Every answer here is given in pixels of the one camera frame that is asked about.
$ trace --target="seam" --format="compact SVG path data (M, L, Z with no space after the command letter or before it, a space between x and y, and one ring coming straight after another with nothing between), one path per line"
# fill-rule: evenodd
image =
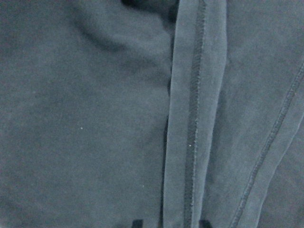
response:
M193 205L195 195L195 166L198 137L198 110L200 91L201 59L205 37L205 12L206 3L199 0L196 18L196 33L194 54L190 78L190 104L188 118L188 138L185 167L185 193L184 193L184 227L191 228L193 222Z
M239 220L240 220L240 218L243 214L243 211L245 209L248 197L249 197L250 192L252 190L252 187L255 183L257 173L258 173L260 167L262 166L265 157L267 156L267 153L270 149L270 146L271 146L272 142L274 141L274 139L276 138L276 136L277 136L277 134L280 130L282 122L285 119L286 114L288 112L291 101L292 101L292 99L293 99L293 97L294 97L294 95L295 95L303 77L304 77L304 62L302 63L302 66L301 66L298 74L296 75L296 77L294 77L294 79L291 83L291 86L290 86L290 88L287 92L287 95L286 95L285 99L284 99L283 106L282 106L282 108L279 112L279 115L278 115L278 117L277 117L277 119L276 119L276 121L275 121L275 123L272 127L272 130L271 130L269 136L267 137L266 143L262 148L262 151L259 155L258 160L256 161L253 169L251 170L248 183L247 183L247 185L246 185L246 187L243 191L241 200L240 200L239 205L237 207L237 210L234 214L234 217L233 217L233 219L232 219L232 221L229 225L229 228L236 228L238 223L239 223Z

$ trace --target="stitching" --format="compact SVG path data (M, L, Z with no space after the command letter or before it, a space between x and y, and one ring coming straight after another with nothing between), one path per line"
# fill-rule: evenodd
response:
M296 77L294 77L293 82L291 83L291 86L290 86L290 88L287 92L287 95L286 95L285 99L284 99L283 106L282 106L282 108L279 112L279 115L278 115L278 117L277 117L277 119L276 119L276 121L275 121L275 123L272 127L272 130L271 130L271 132L270 132L270 134L267 138L267 141L266 141L266 143L265 143L265 145L264 145L264 147L263 147L263 149L262 149L262 151L259 155L259 158L258 158L257 162L255 163L252 171L251 171L248 183L247 183L247 185L245 187L245 190L242 194L240 203L239 203L239 205L237 207L237 210L234 214L234 217L233 217L233 219L232 219L232 221L229 225L229 228L236 228L237 225L238 225L238 222L239 222L239 220L240 220L240 218L243 214L243 211L245 209L245 206L246 206L248 197L250 195L250 192L252 190L252 187L255 183L257 173L258 173L260 167L262 166L265 157L267 156L267 153L269 151L269 148L270 148L272 142L274 141L276 135L278 134L278 131L279 131L281 125L282 125L282 122L286 117L286 114L287 114L287 111L288 111L289 106L291 104L291 101L292 101L292 99L293 99L293 97L294 97L294 95L295 95L303 77L304 77L304 63L302 63L302 66L299 70L299 73L297 74Z
M197 137L198 137L198 109L199 109L199 91L200 91L200 68L201 58L205 37L205 10L206 3L199 0L199 7L196 19L196 35L194 55L192 62L191 78L190 78L190 105L189 105L189 127L187 140L187 154L185 167L185 195L184 195L184 227L191 228L193 221L193 205L194 205L194 181L195 166L197 153Z

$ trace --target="dark gray fabric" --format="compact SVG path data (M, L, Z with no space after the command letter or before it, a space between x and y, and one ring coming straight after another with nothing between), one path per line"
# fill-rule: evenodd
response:
M258 228L304 227L304 122L270 182Z
M302 228L303 77L301 0L1 0L0 227Z
M157 227L173 24L120 1L0 9L1 227Z

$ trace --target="garment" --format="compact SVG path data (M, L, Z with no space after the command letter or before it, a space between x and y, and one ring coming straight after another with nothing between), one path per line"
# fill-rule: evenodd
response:
M0 1L1 228L303 228L304 2Z

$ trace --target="gray cloth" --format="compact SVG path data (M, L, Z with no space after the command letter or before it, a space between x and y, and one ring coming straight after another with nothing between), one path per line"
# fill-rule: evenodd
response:
M301 0L1 0L0 228L303 228L303 77Z

